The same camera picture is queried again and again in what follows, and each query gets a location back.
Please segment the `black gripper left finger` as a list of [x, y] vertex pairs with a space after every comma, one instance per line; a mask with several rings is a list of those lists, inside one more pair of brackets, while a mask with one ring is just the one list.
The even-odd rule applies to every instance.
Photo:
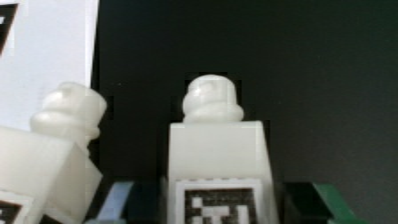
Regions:
[[118, 181], [102, 209], [86, 224], [159, 224], [159, 185], [155, 182]]

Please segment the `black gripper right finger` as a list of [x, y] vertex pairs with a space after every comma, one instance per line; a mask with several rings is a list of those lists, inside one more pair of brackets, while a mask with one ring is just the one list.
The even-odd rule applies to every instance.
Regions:
[[331, 184], [285, 184], [283, 224], [335, 224], [354, 219], [356, 213]]

